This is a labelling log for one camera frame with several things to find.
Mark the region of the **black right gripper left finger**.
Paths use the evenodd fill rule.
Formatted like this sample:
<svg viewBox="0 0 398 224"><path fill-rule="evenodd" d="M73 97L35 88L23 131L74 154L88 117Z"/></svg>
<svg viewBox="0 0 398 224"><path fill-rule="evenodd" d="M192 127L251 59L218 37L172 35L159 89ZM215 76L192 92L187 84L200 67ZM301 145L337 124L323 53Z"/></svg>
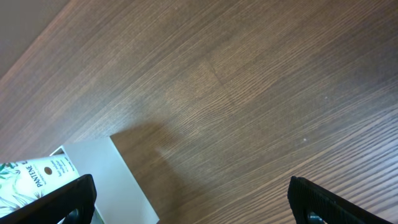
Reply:
<svg viewBox="0 0 398 224"><path fill-rule="evenodd" d="M1 218L1 223L90 224L97 192L92 175L83 175L42 198Z"/></svg>

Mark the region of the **white floral cream tube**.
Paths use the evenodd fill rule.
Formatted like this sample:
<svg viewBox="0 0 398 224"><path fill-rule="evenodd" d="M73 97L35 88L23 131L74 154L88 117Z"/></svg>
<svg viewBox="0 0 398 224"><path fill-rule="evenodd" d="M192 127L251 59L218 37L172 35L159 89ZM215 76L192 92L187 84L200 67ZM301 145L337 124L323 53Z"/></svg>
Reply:
<svg viewBox="0 0 398 224"><path fill-rule="evenodd" d="M1 217L79 178L64 154L1 164Z"/></svg>

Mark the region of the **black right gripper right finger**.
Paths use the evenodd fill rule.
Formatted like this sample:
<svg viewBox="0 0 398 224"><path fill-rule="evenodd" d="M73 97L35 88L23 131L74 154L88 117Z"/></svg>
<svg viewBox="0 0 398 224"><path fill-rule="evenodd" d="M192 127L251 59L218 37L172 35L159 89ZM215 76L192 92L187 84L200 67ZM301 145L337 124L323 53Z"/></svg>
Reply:
<svg viewBox="0 0 398 224"><path fill-rule="evenodd" d="M391 224L303 177L291 177L287 198L299 224Z"/></svg>

